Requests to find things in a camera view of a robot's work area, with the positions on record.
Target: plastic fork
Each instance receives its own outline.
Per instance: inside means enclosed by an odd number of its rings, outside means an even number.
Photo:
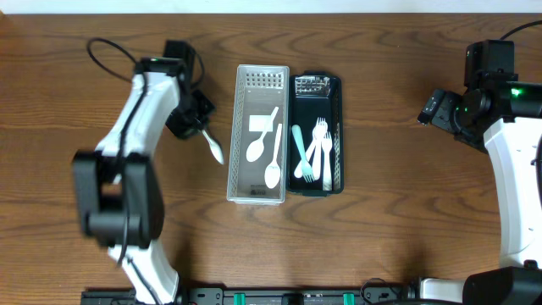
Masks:
[[[329,153],[333,148],[331,134],[327,132],[322,139],[322,150],[324,150],[324,175],[322,176],[322,190],[331,191],[331,165],[329,163]]]
[[[316,121],[316,145],[314,147],[314,158],[312,159],[312,174],[314,179],[320,179],[320,169],[322,166],[322,140],[325,133],[328,131],[328,123],[325,122],[325,118],[318,118]]]
[[[305,157],[307,157],[307,161],[309,161],[312,157],[312,153],[314,153],[314,148],[316,147],[316,130],[318,129],[318,122],[314,126],[314,129],[312,129],[312,142],[311,145],[308,146],[307,152],[305,153]],[[301,178],[303,176],[303,172],[301,171],[301,160],[296,166],[296,170],[294,170],[294,177]]]
[[[297,150],[301,156],[301,172],[303,173],[303,179],[306,183],[314,182],[311,164],[308,163],[307,157],[305,156],[305,145],[303,144],[303,135],[301,134],[299,125],[291,126],[291,133],[294,135]]]

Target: gray basket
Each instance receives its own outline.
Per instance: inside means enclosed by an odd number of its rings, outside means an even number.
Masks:
[[[289,75],[290,69],[285,66],[242,64],[237,68],[228,176],[227,198],[229,201],[279,204],[285,200]],[[268,132],[263,138],[265,148],[262,156],[255,162],[248,162],[246,150],[261,135],[261,132],[249,131],[250,116],[270,115],[275,107],[279,107],[279,111],[273,122],[273,131]],[[278,124],[282,124],[277,157],[277,163],[281,169],[280,181],[275,188],[269,189],[265,185],[264,173],[273,159]]]

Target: plastic cutlery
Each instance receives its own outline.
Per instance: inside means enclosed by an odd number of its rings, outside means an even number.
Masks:
[[[224,155],[222,154],[222,147],[220,147],[220,144],[209,135],[206,129],[202,130],[202,134],[207,139],[207,142],[209,142],[209,147],[211,147],[211,153],[213,153],[214,158],[216,158],[220,164],[224,164]]]
[[[318,118],[316,121],[316,146],[314,147],[314,159],[312,160],[312,174],[314,179],[320,179],[320,169],[322,168],[322,139],[328,131],[328,123],[324,118]]]
[[[280,135],[282,134],[282,124],[277,126],[277,136],[274,138],[274,152],[273,152],[273,161],[265,169],[265,185],[268,188],[272,189],[277,186],[280,181],[280,167],[277,164],[277,154],[279,153],[280,147]]]
[[[265,125],[265,128],[263,129],[262,135],[259,139],[255,140],[251,143],[251,145],[248,146],[246,149],[246,161],[248,162],[254,162],[263,153],[263,138],[265,137],[265,134],[268,133],[269,129],[271,128],[271,125],[273,125],[274,117],[277,115],[277,112],[279,111],[278,107],[275,107],[273,109],[273,112],[271,113],[271,118],[269,119],[268,123]]]
[[[324,176],[322,178],[322,190],[331,191],[331,166],[329,163],[329,153],[333,148],[331,134],[327,132],[322,139],[322,149],[324,150]]]
[[[314,176],[312,175],[311,164],[308,163],[307,157],[305,156],[305,146],[303,144],[303,135],[301,134],[301,128],[299,125],[291,126],[291,133],[294,135],[294,140],[296,141],[297,150],[301,156],[301,171],[303,172],[303,179],[305,182],[314,182]]]
[[[305,157],[307,157],[307,160],[310,160],[312,157],[312,153],[314,153],[314,148],[316,147],[316,126],[312,129],[312,142],[311,145],[308,146],[307,152],[305,152]],[[303,176],[303,172],[301,171],[301,161],[297,164],[296,169],[294,170],[294,177],[301,178]]]

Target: green led light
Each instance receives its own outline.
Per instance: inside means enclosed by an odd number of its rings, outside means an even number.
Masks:
[[[516,89],[516,88],[512,88],[512,95],[514,97],[517,97],[518,95],[522,94],[522,90],[521,89]]]

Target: plastic utensil tray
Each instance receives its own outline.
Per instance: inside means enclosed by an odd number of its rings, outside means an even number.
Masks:
[[[279,204],[286,193],[286,150],[290,127],[288,126],[288,98],[290,69],[285,66],[240,65],[237,68],[235,106],[231,131],[230,171],[228,176],[229,201],[251,204]],[[262,132],[249,131],[251,115],[270,115],[275,107],[279,110],[274,118],[273,131],[263,138],[263,153],[254,162],[246,160],[248,146]],[[274,140],[278,124],[282,124],[282,136],[277,155],[281,168],[279,184],[269,189],[265,184],[265,169],[273,160]]]
[[[324,118],[328,124],[328,131],[333,139],[333,148],[330,153],[332,188],[330,191],[322,190],[322,177],[314,182],[306,183],[303,179],[294,176],[301,157],[291,132],[288,133],[289,146],[286,153],[286,188],[293,193],[310,197],[326,197],[341,193],[345,187],[341,81],[338,77],[326,72],[306,71],[303,75],[291,76],[290,88],[288,130],[292,125],[300,126],[305,149],[312,141],[312,128],[317,118]]]

